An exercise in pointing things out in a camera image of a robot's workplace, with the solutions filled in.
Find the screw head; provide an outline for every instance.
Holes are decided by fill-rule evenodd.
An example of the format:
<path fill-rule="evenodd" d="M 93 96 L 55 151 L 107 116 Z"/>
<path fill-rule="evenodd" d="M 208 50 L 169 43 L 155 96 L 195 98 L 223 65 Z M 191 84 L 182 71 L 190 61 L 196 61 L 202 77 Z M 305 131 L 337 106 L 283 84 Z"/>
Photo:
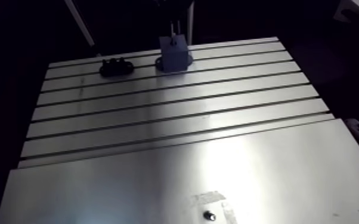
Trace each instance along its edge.
<path fill-rule="evenodd" d="M 203 213 L 203 217 L 208 221 L 216 221 L 216 215 L 213 214 L 211 211 L 205 211 Z"/>

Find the metal surface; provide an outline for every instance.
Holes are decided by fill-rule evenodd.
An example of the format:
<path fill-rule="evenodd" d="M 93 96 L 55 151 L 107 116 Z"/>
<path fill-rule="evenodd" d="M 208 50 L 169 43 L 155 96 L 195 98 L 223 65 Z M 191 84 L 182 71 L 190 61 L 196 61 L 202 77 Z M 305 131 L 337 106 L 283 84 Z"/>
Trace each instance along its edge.
<path fill-rule="evenodd" d="M 205 49 L 205 48 L 219 48 L 221 46 L 244 45 L 244 44 L 272 42 L 272 41 L 278 41 L 278 38 L 276 38 L 276 37 L 259 38 L 259 39 L 249 39 L 249 40 L 242 40 L 242 41 L 230 41 L 230 42 L 208 43 L 208 44 L 201 44 L 201 45 L 191 45 L 191 46 L 189 46 L 189 49 L 194 50 L 194 49 Z M 139 51 L 139 52 L 131 52 L 131 53 L 125 53 L 125 54 L 108 55 L 108 56 L 103 56 L 103 57 L 84 58 L 84 59 L 73 60 L 73 61 L 61 61 L 61 62 L 51 63 L 49 65 L 49 68 L 52 69 L 52 68 L 56 68 L 56 67 L 73 66 L 76 64 L 88 64 L 88 63 L 100 62 L 103 59 L 110 59 L 112 57 L 134 58 L 134 57 L 154 55 L 154 54 L 160 54 L 160 50 L 154 49 L 154 50 L 150 50 L 150 51 Z"/>
<path fill-rule="evenodd" d="M 133 74 L 109 79 L 97 74 L 102 58 L 55 64 L 32 117 L 23 166 L 333 117 L 277 38 L 190 49 L 196 60 L 180 73 L 156 71 L 156 51 L 109 56 L 135 65 Z"/>
<path fill-rule="evenodd" d="M 268 90 L 291 85 L 308 83 L 303 73 L 283 74 L 279 76 L 259 77 L 247 80 L 235 80 L 205 85 L 186 86 L 175 89 L 164 89 L 141 92 L 111 98 L 100 98 L 88 101 L 57 104 L 39 107 L 35 110 L 33 120 L 50 117 L 72 116 L 94 112 L 118 110 L 167 102 L 191 100 L 198 98 L 222 96 L 242 92 Z"/>
<path fill-rule="evenodd" d="M 196 72 L 211 69 L 224 69 L 227 67 L 246 66 L 261 63 L 273 63 L 277 61 L 290 61 L 292 57 L 288 52 L 272 52 L 262 53 L 254 55 L 242 55 L 236 57 L 225 57 L 225 58 L 214 58 L 195 61 L 188 67 L 186 72 Z M 141 67 L 134 70 L 134 72 L 128 76 L 116 76 L 108 79 L 103 78 L 100 74 L 88 74 L 84 76 L 74 76 L 62 79 L 45 80 L 42 86 L 42 91 L 55 91 L 59 89 L 67 88 L 80 88 L 89 85 L 110 83 L 110 82 L 123 82 L 140 78 L 156 77 L 163 75 L 161 72 L 156 70 L 154 66 Z"/>
<path fill-rule="evenodd" d="M 222 48 L 214 49 L 198 49 L 191 51 L 191 55 L 194 60 L 202 60 L 214 57 L 227 57 L 235 55 L 244 55 L 244 54 L 256 54 L 259 52 L 271 52 L 271 51 L 284 51 L 285 48 L 280 42 L 270 42 L 270 43 L 259 43 L 254 45 L 241 45 L 241 46 L 226 46 Z M 127 61 L 131 62 L 134 67 L 145 67 L 152 66 L 159 55 L 150 55 L 145 57 L 129 58 Z M 66 76 L 75 76 L 82 74 L 98 73 L 100 67 L 102 66 L 101 62 L 92 63 L 92 64 L 80 64 L 76 66 L 60 67 L 56 69 L 49 69 L 46 73 L 47 78 L 56 78 L 56 77 L 66 77 Z"/>
<path fill-rule="evenodd" d="M 185 135 L 268 120 L 328 111 L 321 99 L 308 99 L 263 107 L 205 114 L 144 125 L 76 133 L 25 142 L 22 157 L 87 150 Z"/>
<path fill-rule="evenodd" d="M 0 224 L 198 224 L 212 191 L 237 223 L 359 223 L 359 146 L 332 120 L 13 170 Z"/>
<path fill-rule="evenodd" d="M 232 69 L 177 74 L 171 76 L 158 76 L 151 79 L 140 79 L 130 82 L 111 83 L 107 85 L 89 86 L 64 91 L 46 92 L 40 94 L 38 105 L 77 101 L 82 99 L 137 93 L 143 91 L 153 91 L 158 89 L 168 89 L 225 80 L 246 79 L 250 77 L 290 73 L 295 71 L 300 71 L 300 68 L 296 65 L 295 62 L 291 61 L 264 64 L 260 66 L 246 66 Z"/>
<path fill-rule="evenodd" d="M 273 89 L 252 92 L 249 94 L 213 97 L 172 104 L 141 107 L 130 110 L 72 117 L 34 123 L 29 126 L 28 138 L 55 135 L 58 133 L 91 130 L 101 127 L 133 125 L 142 122 L 155 122 L 163 119 L 174 119 L 181 116 L 196 116 L 204 113 L 216 113 L 223 110 L 257 107 L 264 104 L 279 103 L 295 99 L 318 97 L 310 85 L 291 88 Z"/>
<path fill-rule="evenodd" d="M 291 118 L 269 120 L 265 122 L 257 122 L 241 127 L 232 127 L 229 129 L 213 130 L 209 132 L 193 133 L 192 135 L 182 135 L 176 138 L 157 139 L 154 141 L 134 143 L 112 148 L 100 148 L 98 150 L 77 151 L 67 154 L 50 155 L 46 157 L 32 158 L 30 160 L 22 160 L 19 162 L 19 168 L 42 166 L 46 164 L 62 163 L 67 161 L 83 160 L 86 158 L 102 157 L 107 155 L 130 153 L 135 151 L 144 151 L 155 148 L 167 147 L 172 145 L 181 145 L 192 142 L 200 142 L 211 139 L 236 136 L 246 133 L 261 132 L 263 130 L 278 129 L 294 125 L 320 122 L 324 120 L 334 119 L 332 114 L 310 114 L 304 116 L 295 116 Z"/>

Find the metal rod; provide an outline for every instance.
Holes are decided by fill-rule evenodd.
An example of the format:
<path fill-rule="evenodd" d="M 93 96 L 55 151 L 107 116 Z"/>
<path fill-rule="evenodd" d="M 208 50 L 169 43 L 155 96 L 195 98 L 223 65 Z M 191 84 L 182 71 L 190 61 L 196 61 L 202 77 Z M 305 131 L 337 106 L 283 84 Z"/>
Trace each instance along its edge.
<path fill-rule="evenodd" d="M 71 15 L 74 17 L 76 24 L 79 26 L 82 34 L 84 35 L 86 41 L 88 42 L 89 46 L 91 48 L 93 48 L 95 45 L 95 42 L 94 42 L 88 28 L 86 27 L 85 22 L 83 21 L 81 15 L 79 14 L 78 9 L 76 8 L 73 0 L 64 0 L 64 1 L 67 5 L 68 9 L 71 12 Z"/>
<path fill-rule="evenodd" d="M 192 37 L 193 37 L 193 9 L 194 2 L 192 2 L 191 6 L 188 9 L 188 45 L 192 45 Z"/>

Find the black clamp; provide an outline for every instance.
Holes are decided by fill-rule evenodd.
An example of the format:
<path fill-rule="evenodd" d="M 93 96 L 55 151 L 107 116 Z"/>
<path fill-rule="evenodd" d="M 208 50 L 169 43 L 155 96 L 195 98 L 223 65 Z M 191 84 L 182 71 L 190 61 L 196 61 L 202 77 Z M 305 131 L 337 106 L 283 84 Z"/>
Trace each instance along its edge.
<path fill-rule="evenodd" d="M 134 65 L 129 61 L 125 61 L 124 58 L 103 60 L 102 64 L 99 72 L 103 77 L 121 76 L 131 74 L 134 71 Z"/>

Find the dark background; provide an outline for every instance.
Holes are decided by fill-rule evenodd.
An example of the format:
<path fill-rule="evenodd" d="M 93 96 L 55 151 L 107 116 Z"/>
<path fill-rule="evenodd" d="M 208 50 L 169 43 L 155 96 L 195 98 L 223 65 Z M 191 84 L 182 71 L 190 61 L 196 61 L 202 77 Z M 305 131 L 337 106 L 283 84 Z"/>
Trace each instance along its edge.
<path fill-rule="evenodd" d="M 167 25 L 151 1 L 76 3 L 108 55 L 158 48 Z M 197 0 L 193 43 L 278 36 L 333 113 L 359 119 L 359 23 L 332 20 L 338 2 Z M 0 202 L 48 63 L 93 56 L 63 0 L 0 0 Z"/>

